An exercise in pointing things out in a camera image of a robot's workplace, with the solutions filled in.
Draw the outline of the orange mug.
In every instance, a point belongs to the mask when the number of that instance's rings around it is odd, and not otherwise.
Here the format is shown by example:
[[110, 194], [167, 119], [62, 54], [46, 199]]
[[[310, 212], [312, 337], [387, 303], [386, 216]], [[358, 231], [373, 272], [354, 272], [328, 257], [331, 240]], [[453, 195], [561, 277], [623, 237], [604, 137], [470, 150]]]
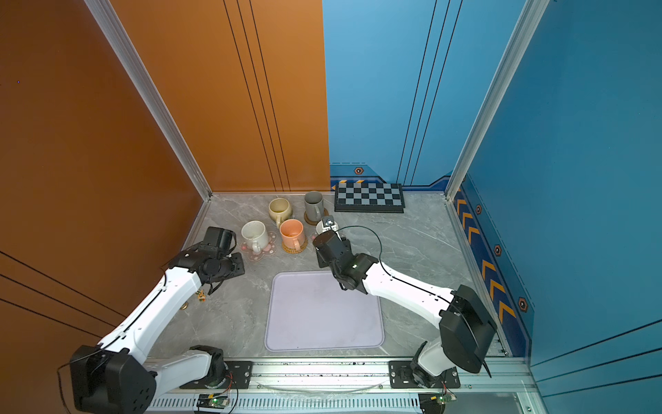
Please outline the orange mug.
[[303, 243], [306, 239], [303, 223], [296, 219], [289, 219], [279, 228], [283, 243], [293, 245], [295, 241]]

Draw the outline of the beige yellow mug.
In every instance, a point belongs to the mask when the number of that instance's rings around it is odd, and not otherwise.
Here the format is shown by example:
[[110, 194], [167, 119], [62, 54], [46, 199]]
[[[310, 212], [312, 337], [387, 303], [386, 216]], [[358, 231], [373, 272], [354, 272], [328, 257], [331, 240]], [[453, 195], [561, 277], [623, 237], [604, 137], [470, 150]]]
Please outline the beige yellow mug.
[[269, 216], [279, 229], [286, 220], [292, 217], [292, 206], [286, 198], [274, 198], [268, 205]]

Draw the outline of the white cream mug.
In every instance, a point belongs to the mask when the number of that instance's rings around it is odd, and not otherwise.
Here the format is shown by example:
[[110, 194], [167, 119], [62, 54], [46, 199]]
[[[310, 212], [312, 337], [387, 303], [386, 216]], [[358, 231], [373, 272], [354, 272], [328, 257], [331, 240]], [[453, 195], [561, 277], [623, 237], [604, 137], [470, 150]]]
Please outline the white cream mug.
[[255, 255], [260, 254], [270, 243], [267, 228], [260, 221], [246, 223], [241, 229], [241, 235]]

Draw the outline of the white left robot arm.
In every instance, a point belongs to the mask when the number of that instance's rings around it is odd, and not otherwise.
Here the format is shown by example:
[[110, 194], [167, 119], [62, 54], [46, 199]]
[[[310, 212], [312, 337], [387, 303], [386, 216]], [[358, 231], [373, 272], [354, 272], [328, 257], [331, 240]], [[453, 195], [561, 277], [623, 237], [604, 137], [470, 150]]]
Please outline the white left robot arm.
[[218, 288], [233, 271], [230, 255], [189, 249], [169, 263], [153, 291], [95, 346], [81, 346], [67, 367], [75, 408], [86, 413], [143, 413], [155, 398], [191, 382], [230, 390], [234, 376], [220, 348], [194, 346], [165, 360], [151, 348], [186, 300], [205, 284]]

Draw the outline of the woven rattan round coaster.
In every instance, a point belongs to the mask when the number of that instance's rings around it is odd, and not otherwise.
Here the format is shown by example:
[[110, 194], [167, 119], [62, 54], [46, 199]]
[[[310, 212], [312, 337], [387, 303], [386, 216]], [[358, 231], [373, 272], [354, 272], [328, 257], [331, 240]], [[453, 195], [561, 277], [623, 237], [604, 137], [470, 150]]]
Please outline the woven rattan round coaster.
[[303, 251], [306, 250], [307, 246], [308, 246], [307, 240], [304, 240], [303, 243], [299, 243], [298, 241], [295, 241], [291, 246], [288, 245], [287, 243], [282, 243], [283, 250], [291, 255], [303, 253]]

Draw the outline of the speckled grey mug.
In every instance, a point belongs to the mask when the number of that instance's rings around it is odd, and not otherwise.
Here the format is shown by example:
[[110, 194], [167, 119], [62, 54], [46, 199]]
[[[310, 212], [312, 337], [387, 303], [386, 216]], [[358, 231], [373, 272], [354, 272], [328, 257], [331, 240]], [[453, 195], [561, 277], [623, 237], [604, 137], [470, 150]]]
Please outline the speckled grey mug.
[[322, 193], [318, 191], [310, 191], [304, 196], [305, 212], [307, 212], [309, 219], [317, 221], [322, 219], [324, 208]]

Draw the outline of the lilac mug cream inside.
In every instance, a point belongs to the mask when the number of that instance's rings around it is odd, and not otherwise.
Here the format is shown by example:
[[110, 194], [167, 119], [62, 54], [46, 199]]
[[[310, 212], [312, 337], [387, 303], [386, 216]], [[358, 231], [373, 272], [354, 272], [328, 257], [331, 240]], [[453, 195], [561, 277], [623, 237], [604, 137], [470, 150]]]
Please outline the lilac mug cream inside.
[[324, 223], [322, 221], [317, 223], [317, 226], [315, 226], [315, 232], [317, 233], [317, 236], [322, 234], [325, 231]]

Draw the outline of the brown wooden round coaster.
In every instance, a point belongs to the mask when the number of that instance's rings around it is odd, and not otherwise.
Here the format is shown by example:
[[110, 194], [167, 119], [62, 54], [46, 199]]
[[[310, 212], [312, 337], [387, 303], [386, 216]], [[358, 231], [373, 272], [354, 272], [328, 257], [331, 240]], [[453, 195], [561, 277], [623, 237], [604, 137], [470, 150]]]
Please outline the brown wooden round coaster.
[[[329, 215], [329, 211], [327, 209], [324, 209], [322, 216], [324, 217], [324, 216], [328, 216], [328, 215]], [[307, 212], [304, 212], [304, 220], [305, 220], [305, 222], [307, 222], [307, 224], [312, 225], [312, 226], [316, 226], [322, 219], [319, 219], [317, 221], [311, 220], [311, 219], [309, 219]]]

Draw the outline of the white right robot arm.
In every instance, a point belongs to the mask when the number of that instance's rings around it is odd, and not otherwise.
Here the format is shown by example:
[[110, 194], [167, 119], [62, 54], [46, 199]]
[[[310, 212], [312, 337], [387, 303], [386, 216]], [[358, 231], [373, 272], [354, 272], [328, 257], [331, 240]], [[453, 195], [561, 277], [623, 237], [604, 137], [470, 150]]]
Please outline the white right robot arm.
[[410, 362], [418, 386], [436, 387], [455, 368], [490, 371], [486, 356], [498, 325], [472, 288], [443, 288], [402, 274], [379, 258], [353, 253], [350, 241], [333, 230], [313, 245], [341, 289], [387, 299], [438, 328], [438, 338], [423, 343]]

